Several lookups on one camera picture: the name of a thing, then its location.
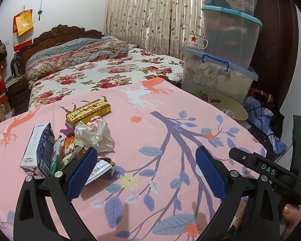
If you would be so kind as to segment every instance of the curtain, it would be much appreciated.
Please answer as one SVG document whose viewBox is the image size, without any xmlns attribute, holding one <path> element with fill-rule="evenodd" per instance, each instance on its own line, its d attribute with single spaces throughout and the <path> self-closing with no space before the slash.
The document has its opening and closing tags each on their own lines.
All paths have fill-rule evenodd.
<svg viewBox="0 0 301 241">
<path fill-rule="evenodd" d="M 203 35 L 201 6 L 202 0 L 108 0 L 106 33 L 182 59 L 189 34 Z"/>
</svg>

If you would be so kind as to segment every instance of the bed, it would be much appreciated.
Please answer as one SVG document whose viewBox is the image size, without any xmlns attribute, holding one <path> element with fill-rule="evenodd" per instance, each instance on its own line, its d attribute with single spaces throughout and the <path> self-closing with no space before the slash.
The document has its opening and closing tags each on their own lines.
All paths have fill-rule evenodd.
<svg viewBox="0 0 301 241">
<path fill-rule="evenodd" d="M 34 39 L 32 45 L 16 53 L 11 64 L 16 64 L 22 73 L 27 74 L 29 88 L 32 89 L 29 110 L 67 97 L 132 84 L 154 77 L 176 82 L 182 79 L 184 64 L 182 60 L 167 55 L 152 54 L 132 45 L 128 45 L 129 50 L 124 57 L 122 57 L 124 55 L 122 51 L 116 48 L 118 50 L 115 56 L 111 55 L 108 59 L 98 56 L 92 60 L 89 57 L 95 53 L 92 52 L 93 46 L 103 46 L 105 50 L 105 47 L 108 49 L 110 45 L 105 46 L 104 42 L 96 42 L 93 45 L 84 44 L 89 47 L 87 51 L 82 52 L 80 44 L 77 47 L 76 56 L 74 56 L 73 48 L 69 49 L 69 46 L 65 46 L 70 41 L 84 38 L 107 39 L 101 32 L 95 30 L 85 31 L 83 28 L 59 25 L 43 33 Z M 34 72 L 33 69 L 39 64 L 42 65 L 43 61 L 46 64 L 45 69 L 41 68 Z M 53 64 L 63 66 L 56 68 L 56 71 L 51 71 L 49 68 Z"/>
<path fill-rule="evenodd" d="M 72 131 L 65 114 L 98 98 L 112 108 L 104 118 L 115 141 L 107 156 L 116 173 L 88 184 L 72 201 L 98 241 L 195 240 L 221 203 L 196 165 L 200 145 L 228 169 L 257 176 L 228 152 L 236 146 L 265 156 L 262 145 L 212 105 L 161 78 L 64 97 L 0 123 L 0 229 L 10 240 L 26 177 L 19 164 L 33 126 L 51 122 L 55 136 L 65 137 Z M 48 206 L 59 233 L 67 236 L 51 200 Z"/>
</svg>

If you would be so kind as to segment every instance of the wooden headboard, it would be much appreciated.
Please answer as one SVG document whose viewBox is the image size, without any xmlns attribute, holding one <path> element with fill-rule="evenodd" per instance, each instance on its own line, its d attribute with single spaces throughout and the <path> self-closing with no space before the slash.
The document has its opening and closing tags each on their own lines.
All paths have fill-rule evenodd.
<svg viewBox="0 0 301 241">
<path fill-rule="evenodd" d="M 22 74 L 25 74 L 25 65 L 29 58 L 35 53 L 44 49 L 51 48 L 72 41 L 78 38 L 95 38 L 100 39 L 104 35 L 96 30 L 85 31 L 85 28 L 77 26 L 68 27 L 68 25 L 58 25 L 49 32 L 42 33 L 39 37 L 33 40 L 33 43 L 25 46 L 16 52 L 11 61 L 11 70 L 14 70 L 14 63 L 17 65 Z"/>
</svg>

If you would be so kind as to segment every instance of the brown wooden door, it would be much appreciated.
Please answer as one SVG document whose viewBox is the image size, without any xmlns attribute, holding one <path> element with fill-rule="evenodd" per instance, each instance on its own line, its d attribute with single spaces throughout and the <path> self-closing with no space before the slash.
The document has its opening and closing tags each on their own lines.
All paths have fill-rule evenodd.
<svg viewBox="0 0 301 241">
<path fill-rule="evenodd" d="M 261 20 L 263 29 L 251 61 L 251 67 L 259 75 L 252 87 L 272 94 L 281 106 L 297 60 L 297 10 L 292 0 L 257 0 L 254 17 Z"/>
</svg>

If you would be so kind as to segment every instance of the finger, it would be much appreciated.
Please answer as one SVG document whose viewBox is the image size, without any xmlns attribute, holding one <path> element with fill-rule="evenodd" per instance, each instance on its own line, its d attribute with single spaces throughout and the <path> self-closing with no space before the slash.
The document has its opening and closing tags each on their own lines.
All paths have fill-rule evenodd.
<svg viewBox="0 0 301 241">
<path fill-rule="evenodd" d="M 301 219 L 300 207 L 287 204 L 283 208 L 282 216 L 289 223 L 281 236 L 281 240 L 285 240 L 291 234 L 291 232 Z"/>
</svg>

